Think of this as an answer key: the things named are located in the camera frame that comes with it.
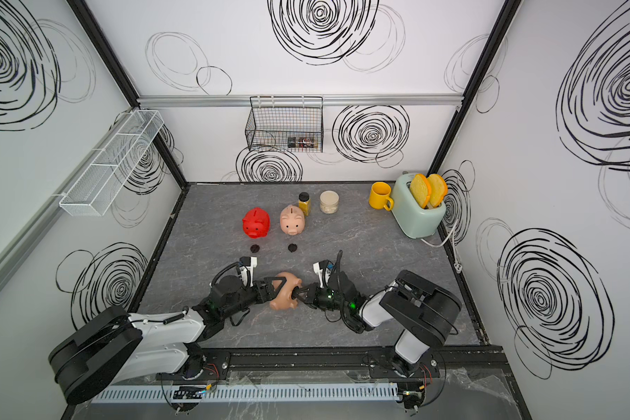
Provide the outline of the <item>dark pink piggy bank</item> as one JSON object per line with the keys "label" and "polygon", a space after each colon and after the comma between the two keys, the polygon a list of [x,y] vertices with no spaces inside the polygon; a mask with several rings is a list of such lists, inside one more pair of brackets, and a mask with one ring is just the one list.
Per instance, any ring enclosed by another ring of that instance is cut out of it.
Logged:
{"label": "dark pink piggy bank", "polygon": [[277,290],[277,292],[279,292],[282,295],[283,301],[282,302],[277,302],[277,301],[269,302],[269,307],[274,311],[296,309],[298,306],[297,304],[298,301],[297,299],[294,299],[292,297],[292,292],[294,292],[296,287],[303,285],[303,280],[290,272],[283,271],[277,274],[277,277],[282,277],[282,276],[286,277],[287,283],[285,284],[282,290]]}

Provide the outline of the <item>red piggy bank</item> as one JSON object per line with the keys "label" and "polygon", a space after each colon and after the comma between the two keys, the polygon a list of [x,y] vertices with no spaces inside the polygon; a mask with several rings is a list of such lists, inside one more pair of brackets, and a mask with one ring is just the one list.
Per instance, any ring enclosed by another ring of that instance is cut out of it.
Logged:
{"label": "red piggy bank", "polygon": [[249,238],[267,236],[271,227],[269,214],[262,208],[253,208],[243,217],[243,233]]}

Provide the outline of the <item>light pink piggy bank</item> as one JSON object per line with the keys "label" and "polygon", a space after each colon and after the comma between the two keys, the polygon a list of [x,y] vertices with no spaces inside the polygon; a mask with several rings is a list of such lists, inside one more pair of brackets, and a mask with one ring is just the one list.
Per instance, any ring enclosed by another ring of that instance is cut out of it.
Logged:
{"label": "light pink piggy bank", "polygon": [[288,236],[297,236],[306,228],[306,216],[301,208],[289,205],[280,213],[280,228]]}

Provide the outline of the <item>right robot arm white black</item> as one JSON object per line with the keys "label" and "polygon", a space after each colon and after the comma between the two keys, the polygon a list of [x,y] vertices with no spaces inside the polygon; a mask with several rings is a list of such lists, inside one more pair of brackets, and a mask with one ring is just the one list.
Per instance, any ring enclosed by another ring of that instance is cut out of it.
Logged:
{"label": "right robot arm white black", "polygon": [[370,296],[358,291],[348,275],[332,269],[329,278],[292,292],[297,301],[317,310],[339,314],[356,334],[395,320],[402,332],[388,364],[399,376],[412,376],[424,355],[442,348],[455,327],[462,304],[449,290],[403,269],[388,286]]}

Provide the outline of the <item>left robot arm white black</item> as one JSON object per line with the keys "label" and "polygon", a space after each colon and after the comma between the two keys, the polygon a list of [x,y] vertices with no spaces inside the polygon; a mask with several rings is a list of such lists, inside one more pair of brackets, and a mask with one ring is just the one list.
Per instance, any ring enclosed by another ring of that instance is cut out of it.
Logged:
{"label": "left robot arm white black", "polygon": [[54,381],[68,404],[81,404],[113,383],[175,373],[194,355],[194,345],[220,332],[225,321],[250,306],[294,308],[300,278],[281,272],[252,282],[224,276],[210,294],[177,313],[145,315],[110,306],[61,342],[48,357]]}

